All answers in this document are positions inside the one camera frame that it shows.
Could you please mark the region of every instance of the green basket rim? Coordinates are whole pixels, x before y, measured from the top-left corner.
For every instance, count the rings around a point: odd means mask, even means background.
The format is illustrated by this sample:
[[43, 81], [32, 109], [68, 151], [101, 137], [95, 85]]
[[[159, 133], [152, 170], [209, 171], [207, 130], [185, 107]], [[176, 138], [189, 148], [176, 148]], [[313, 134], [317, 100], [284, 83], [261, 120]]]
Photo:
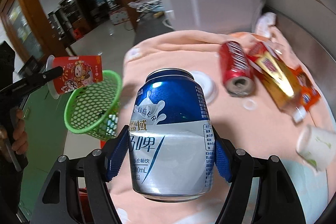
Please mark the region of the green basket rim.
[[112, 70], [103, 70], [103, 80], [104, 80], [104, 75], [113, 75], [115, 77], [115, 79], [117, 80], [117, 92], [115, 94], [115, 97], [112, 101], [112, 104], [110, 106], [110, 108], [105, 112], [104, 115], [102, 115], [95, 123], [93, 123], [92, 125], [83, 128], [83, 129], [75, 129], [73, 128], [67, 121], [67, 113], [68, 113], [68, 109], [70, 108], [70, 105], [72, 104], [72, 101], [74, 100], [74, 98], [76, 98], [76, 96], [81, 92], [82, 89], [77, 89], [74, 90], [70, 96], [70, 98], [68, 99], [67, 105], [65, 106], [65, 110], [64, 110], [64, 123], [65, 126], [67, 127], [67, 129], [69, 131], [71, 131], [74, 134], [84, 134], [87, 133], [89, 131], [92, 131], [95, 127], [97, 127], [101, 122], [103, 122], [109, 115], [110, 111], [112, 110], [112, 108], [115, 106], [115, 104], [118, 103], [119, 101], [119, 97], [120, 97], [120, 93], [121, 93], [121, 78], [120, 75], [117, 74], [116, 72], [112, 71]]

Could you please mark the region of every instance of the white plastic lid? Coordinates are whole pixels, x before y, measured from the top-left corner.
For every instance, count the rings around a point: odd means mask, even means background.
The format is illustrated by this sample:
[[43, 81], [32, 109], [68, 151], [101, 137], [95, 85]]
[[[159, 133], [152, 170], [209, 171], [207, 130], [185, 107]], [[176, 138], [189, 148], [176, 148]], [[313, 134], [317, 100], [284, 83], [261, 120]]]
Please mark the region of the white plastic lid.
[[306, 115], [307, 115], [307, 111], [305, 110], [303, 106], [300, 106], [296, 108], [296, 110], [294, 111], [292, 115], [292, 118], [295, 123], [298, 123], [298, 122], [301, 122], [305, 118]]
[[[47, 59], [47, 64], [46, 64], [46, 68], [45, 70], [48, 71], [50, 69], [53, 68], [53, 61], [54, 61], [55, 57], [53, 55], [49, 55], [48, 59]], [[55, 86], [54, 86], [54, 81], [51, 80], [47, 83], [47, 86], [48, 86], [48, 89], [49, 89], [49, 92], [51, 94], [51, 96], [54, 98], [54, 99], [58, 99], [59, 97], [59, 94], [57, 93], [56, 89], [55, 89]]]
[[195, 82], [201, 86], [205, 102], [210, 104], [217, 95], [217, 89], [214, 81], [204, 72], [193, 70], [190, 71], [190, 73], [194, 77]]

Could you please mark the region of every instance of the plastic basket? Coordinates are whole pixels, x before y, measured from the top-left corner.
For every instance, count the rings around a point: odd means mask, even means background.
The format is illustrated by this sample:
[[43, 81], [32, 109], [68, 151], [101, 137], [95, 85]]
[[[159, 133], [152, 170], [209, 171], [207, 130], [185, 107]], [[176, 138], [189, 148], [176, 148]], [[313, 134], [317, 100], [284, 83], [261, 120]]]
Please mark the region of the plastic basket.
[[121, 78], [103, 71], [103, 81], [75, 90], [64, 111], [64, 123], [75, 134], [88, 134], [102, 141], [114, 138], [118, 123]]

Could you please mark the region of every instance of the red can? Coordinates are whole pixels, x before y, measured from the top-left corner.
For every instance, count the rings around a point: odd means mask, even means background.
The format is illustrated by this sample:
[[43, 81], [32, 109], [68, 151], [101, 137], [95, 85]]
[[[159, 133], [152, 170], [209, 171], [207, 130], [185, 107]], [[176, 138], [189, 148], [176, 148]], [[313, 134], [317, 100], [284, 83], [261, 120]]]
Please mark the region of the red can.
[[54, 57], [50, 55], [46, 69], [61, 66], [63, 74], [48, 82], [48, 88], [53, 98], [84, 86], [103, 81], [100, 56]]
[[231, 96], [244, 97], [254, 91], [251, 67], [241, 45], [235, 41], [224, 43], [219, 49], [223, 84]]

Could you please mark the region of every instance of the silver bolt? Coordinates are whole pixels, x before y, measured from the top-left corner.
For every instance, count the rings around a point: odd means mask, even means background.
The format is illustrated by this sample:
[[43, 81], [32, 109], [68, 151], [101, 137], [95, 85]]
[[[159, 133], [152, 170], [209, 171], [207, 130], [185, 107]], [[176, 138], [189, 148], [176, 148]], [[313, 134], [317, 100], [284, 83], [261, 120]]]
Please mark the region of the silver bolt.
[[100, 154], [101, 154], [100, 149], [93, 150], [93, 152], [92, 152], [92, 155], [94, 155], [94, 156], [99, 156]]
[[278, 162], [278, 161], [279, 161], [279, 158], [278, 158], [277, 156], [272, 156], [272, 157], [271, 157], [271, 160], [272, 160], [273, 162]]
[[58, 157], [58, 161], [59, 161], [59, 162], [63, 162], [63, 161], [65, 161], [66, 159], [67, 159], [67, 157], [64, 156], [64, 155]]
[[236, 153], [240, 156], [244, 156], [246, 154], [246, 151], [244, 149], [238, 148], [236, 150]]

